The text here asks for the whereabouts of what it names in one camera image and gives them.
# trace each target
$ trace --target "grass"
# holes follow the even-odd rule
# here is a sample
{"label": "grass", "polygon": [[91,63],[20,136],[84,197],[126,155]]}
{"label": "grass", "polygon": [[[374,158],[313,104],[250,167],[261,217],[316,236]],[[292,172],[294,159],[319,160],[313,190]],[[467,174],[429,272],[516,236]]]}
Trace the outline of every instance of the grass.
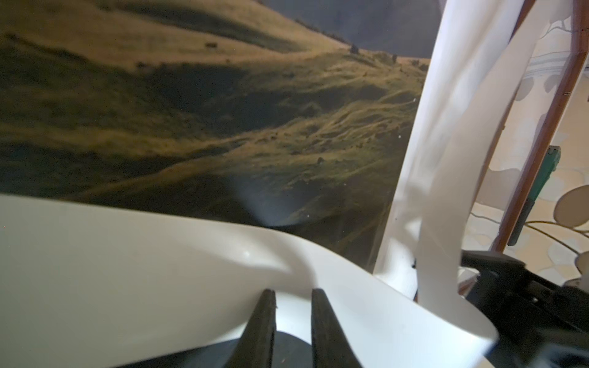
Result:
{"label": "grass", "polygon": [[148,16],[163,24],[235,39],[272,51],[295,52],[305,50],[295,42],[273,37],[240,22],[224,19],[222,16],[216,16],[214,13],[202,11],[198,8],[169,2],[144,1],[119,3],[117,8],[122,11]]}
{"label": "grass", "polygon": [[255,2],[166,5],[239,37],[136,3],[0,4],[0,191],[278,228],[370,267],[423,60],[351,55]]}

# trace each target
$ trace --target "white curved panel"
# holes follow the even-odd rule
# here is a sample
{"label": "white curved panel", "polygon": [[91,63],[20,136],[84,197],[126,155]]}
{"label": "white curved panel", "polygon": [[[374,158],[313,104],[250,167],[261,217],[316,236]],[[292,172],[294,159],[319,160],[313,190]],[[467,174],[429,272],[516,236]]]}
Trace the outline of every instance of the white curved panel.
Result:
{"label": "white curved panel", "polygon": [[405,153],[374,274],[413,297],[413,254],[423,198],[435,168],[420,167],[423,155],[440,157],[449,134],[479,84],[509,43],[523,0],[448,0]]}
{"label": "white curved panel", "polygon": [[466,221],[488,149],[534,52],[532,41],[557,5],[553,0],[536,1],[456,122],[443,154],[426,156],[421,162],[422,168],[436,170],[423,205],[416,252],[419,303],[469,331],[479,331],[481,326],[456,292]]}
{"label": "white curved panel", "polygon": [[7,195],[0,208],[2,367],[110,367],[233,339],[265,288],[278,329],[307,342],[323,288],[365,368],[471,367],[493,342],[278,231]]}

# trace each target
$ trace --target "hill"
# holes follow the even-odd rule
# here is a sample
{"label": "hill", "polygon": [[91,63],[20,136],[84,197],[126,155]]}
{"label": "hill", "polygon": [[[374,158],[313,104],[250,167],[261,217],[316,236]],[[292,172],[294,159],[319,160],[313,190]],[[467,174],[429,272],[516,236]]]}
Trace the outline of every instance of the hill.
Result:
{"label": "hill", "polygon": [[[19,23],[18,6],[1,15],[12,23],[1,25],[11,31],[0,41],[0,191],[278,228],[371,267],[426,64],[351,54],[317,33],[319,43],[298,43],[304,51],[271,50],[263,47],[267,38],[219,36],[202,22],[199,31],[163,24],[153,2],[146,2],[149,14],[51,3],[64,5],[57,13],[95,15],[93,6],[101,21],[123,16],[149,27],[133,29],[135,42],[100,28],[112,44],[97,41],[98,52],[73,37],[68,43],[55,24],[35,33]],[[206,1],[195,3],[207,9]],[[260,19],[271,12],[251,9],[263,9]],[[253,27],[253,20],[232,27]],[[297,44],[265,26],[258,31]],[[300,25],[286,20],[289,26]],[[151,47],[137,42],[156,30],[180,33]],[[167,48],[193,36],[218,37],[216,47],[199,51],[214,57]],[[163,55],[168,61],[154,62]]]}
{"label": "hill", "polygon": [[274,49],[345,47],[247,0],[7,0],[0,2],[0,32],[127,70],[137,62],[224,63],[278,54]]}

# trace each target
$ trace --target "black plastic part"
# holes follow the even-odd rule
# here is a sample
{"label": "black plastic part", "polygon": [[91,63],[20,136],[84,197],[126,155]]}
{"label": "black plastic part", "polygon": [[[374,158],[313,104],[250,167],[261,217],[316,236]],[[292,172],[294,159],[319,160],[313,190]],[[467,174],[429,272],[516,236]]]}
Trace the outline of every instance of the black plastic part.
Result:
{"label": "black plastic part", "polygon": [[276,334],[276,293],[264,290],[224,368],[270,368]]}
{"label": "black plastic part", "polygon": [[314,368],[362,368],[321,289],[311,295],[311,339]]}
{"label": "black plastic part", "polygon": [[507,245],[512,247],[517,243],[519,239],[519,235],[521,234],[521,230],[524,228],[526,220],[528,220],[528,216],[534,207],[535,201],[531,198],[528,198],[524,202],[524,207],[521,209],[519,217],[515,222],[514,230],[511,232],[509,240],[507,241]]}
{"label": "black plastic part", "polygon": [[498,344],[487,354],[495,368],[586,365],[587,293],[559,287],[501,253],[464,251],[462,265],[481,273],[466,299],[499,332]]}
{"label": "black plastic part", "polygon": [[[239,339],[126,364],[120,368],[223,368]],[[274,335],[273,368],[312,368],[311,345],[277,331]]]}
{"label": "black plastic part", "polygon": [[589,366],[589,334],[577,331],[536,330],[521,345],[521,366],[587,367]]}

